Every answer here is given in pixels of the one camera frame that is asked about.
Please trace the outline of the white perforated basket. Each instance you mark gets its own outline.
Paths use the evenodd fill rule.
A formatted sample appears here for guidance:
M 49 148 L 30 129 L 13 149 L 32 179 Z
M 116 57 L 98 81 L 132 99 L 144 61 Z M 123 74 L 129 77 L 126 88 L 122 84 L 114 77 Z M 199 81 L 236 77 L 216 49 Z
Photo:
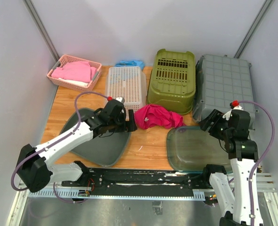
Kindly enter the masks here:
M 111 67 L 106 78 L 106 96 L 124 98 L 126 111 L 134 112 L 146 105 L 146 75 L 138 66 Z

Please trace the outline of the clear plastic container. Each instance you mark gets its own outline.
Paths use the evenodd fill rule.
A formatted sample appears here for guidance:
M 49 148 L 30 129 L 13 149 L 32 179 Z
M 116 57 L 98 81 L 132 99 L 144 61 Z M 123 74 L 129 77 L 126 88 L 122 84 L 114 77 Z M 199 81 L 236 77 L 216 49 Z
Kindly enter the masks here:
M 166 136 L 166 152 L 170 166 L 179 172 L 201 173 L 207 164 L 221 165 L 232 172 L 222 141 L 198 126 L 171 129 Z

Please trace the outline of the large grey plastic bin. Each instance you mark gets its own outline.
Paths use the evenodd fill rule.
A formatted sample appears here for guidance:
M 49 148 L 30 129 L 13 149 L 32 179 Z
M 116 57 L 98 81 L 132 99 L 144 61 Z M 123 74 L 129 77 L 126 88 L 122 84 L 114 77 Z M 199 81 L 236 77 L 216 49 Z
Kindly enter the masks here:
M 196 64 L 192 118 L 199 123 L 214 109 L 226 113 L 230 103 L 253 101 L 250 64 L 246 60 L 206 54 Z

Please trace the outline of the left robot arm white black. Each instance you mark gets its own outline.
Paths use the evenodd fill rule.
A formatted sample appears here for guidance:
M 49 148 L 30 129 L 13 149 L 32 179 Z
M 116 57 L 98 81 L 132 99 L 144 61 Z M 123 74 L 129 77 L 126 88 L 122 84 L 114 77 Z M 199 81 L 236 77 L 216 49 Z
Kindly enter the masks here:
M 73 181 L 84 186 L 89 174 L 80 163 L 55 165 L 63 155 L 106 132 L 133 132 L 137 129 L 134 111 L 126 110 L 121 98 L 112 99 L 104 108 L 81 115 L 78 121 L 54 139 L 35 147 L 26 144 L 21 148 L 13 175 L 18 175 L 32 193 L 50 183 Z

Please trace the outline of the dark grey tray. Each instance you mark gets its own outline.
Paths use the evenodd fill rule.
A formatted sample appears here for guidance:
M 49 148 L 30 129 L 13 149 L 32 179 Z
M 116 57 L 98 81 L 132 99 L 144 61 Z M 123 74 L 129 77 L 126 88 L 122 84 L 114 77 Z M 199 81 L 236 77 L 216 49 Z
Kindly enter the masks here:
M 130 137 L 130 132 L 106 132 L 101 137 L 82 143 L 71 152 L 99 166 L 111 167 L 119 161 Z

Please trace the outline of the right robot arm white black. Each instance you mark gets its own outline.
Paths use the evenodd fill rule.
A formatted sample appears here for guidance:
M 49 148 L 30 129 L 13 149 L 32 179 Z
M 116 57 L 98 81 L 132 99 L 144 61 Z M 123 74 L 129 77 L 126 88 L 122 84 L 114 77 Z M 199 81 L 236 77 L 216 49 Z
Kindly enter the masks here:
M 225 143 L 233 172 L 233 188 L 222 165 L 207 164 L 201 177 L 206 188 L 214 189 L 221 210 L 221 226 L 264 224 L 256 184 L 258 148 L 249 138 L 250 119 L 250 114 L 237 106 L 227 113 L 214 109 L 199 123 L 201 130 Z

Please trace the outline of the green plastic basin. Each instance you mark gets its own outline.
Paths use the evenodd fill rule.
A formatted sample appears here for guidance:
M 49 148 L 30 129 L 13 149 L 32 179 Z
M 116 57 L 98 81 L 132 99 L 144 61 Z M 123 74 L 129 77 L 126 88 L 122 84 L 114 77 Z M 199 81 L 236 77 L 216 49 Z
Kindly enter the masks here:
M 161 49 L 157 52 L 147 91 L 147 104 L 185 115 L 192 111 L 196 92 L 193 53 Z

